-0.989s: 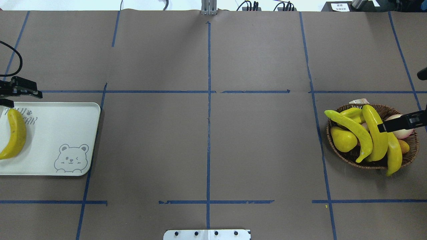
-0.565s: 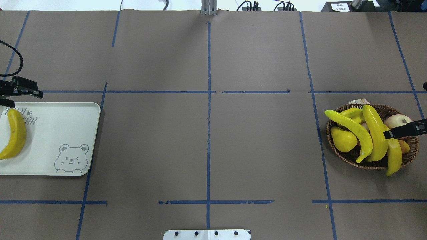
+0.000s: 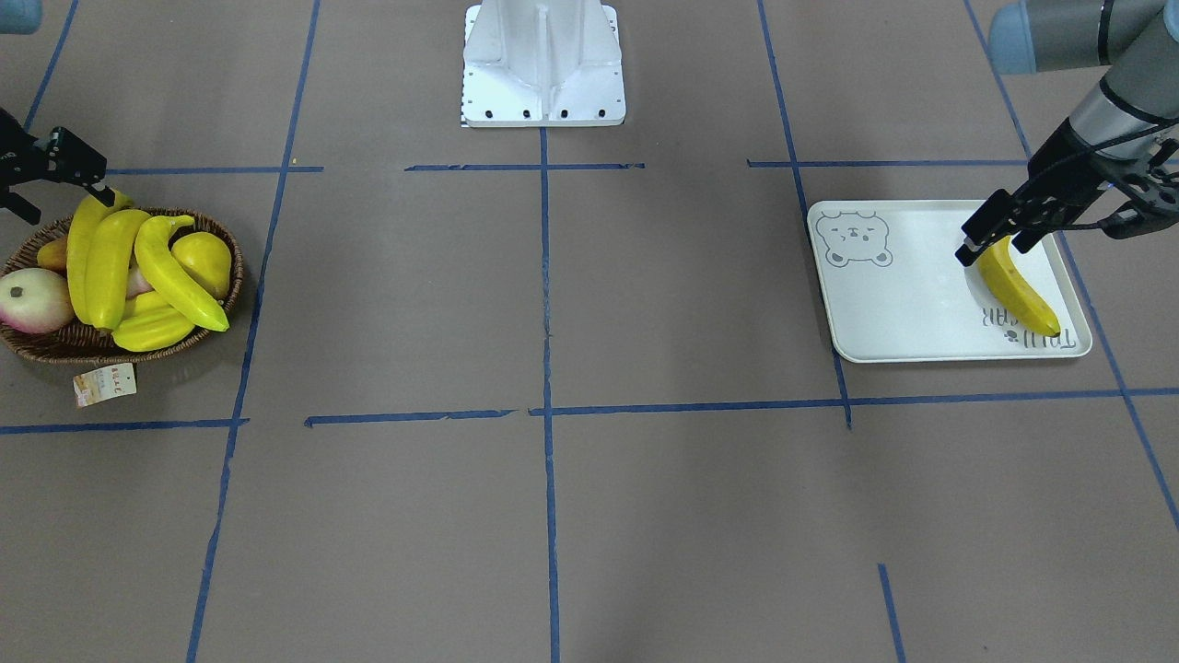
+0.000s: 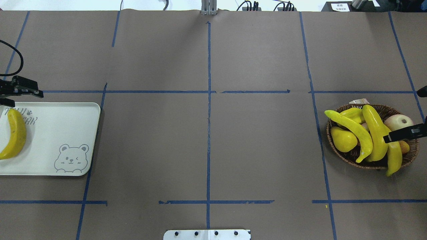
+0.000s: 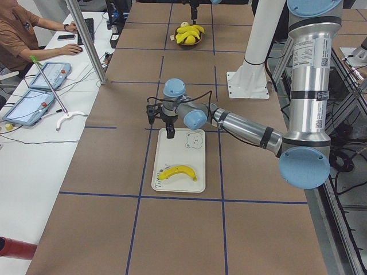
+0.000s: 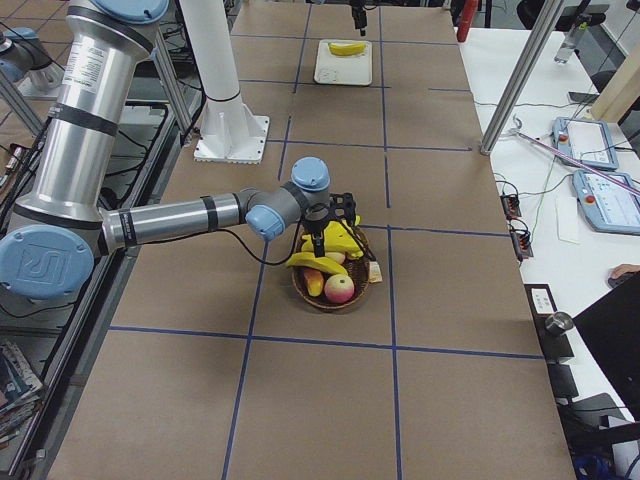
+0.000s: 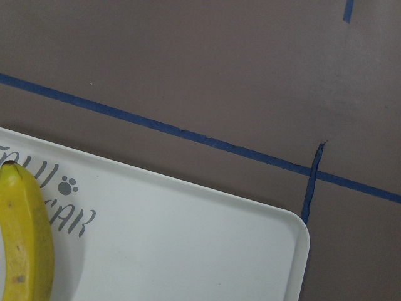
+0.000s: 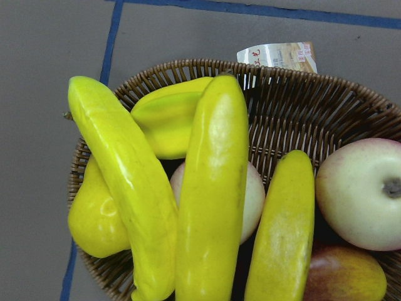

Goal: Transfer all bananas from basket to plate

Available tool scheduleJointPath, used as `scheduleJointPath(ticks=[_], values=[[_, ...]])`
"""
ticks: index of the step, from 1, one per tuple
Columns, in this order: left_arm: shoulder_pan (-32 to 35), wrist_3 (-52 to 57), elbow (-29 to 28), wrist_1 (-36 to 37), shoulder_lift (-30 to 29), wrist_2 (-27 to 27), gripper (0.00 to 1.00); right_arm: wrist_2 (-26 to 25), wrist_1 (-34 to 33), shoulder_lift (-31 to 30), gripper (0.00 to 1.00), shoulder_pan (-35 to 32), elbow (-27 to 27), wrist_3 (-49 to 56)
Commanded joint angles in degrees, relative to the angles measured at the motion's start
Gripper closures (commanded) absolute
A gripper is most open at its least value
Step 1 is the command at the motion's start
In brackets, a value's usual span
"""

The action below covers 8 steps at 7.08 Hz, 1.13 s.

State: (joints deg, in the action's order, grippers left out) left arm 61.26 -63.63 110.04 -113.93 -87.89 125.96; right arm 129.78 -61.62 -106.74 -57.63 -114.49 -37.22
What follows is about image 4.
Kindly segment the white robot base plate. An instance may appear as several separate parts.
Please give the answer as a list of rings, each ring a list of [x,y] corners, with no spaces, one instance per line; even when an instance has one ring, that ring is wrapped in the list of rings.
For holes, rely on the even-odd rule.
[[[168,230],[163,240],[251,240],[251,231],[245,229]]]

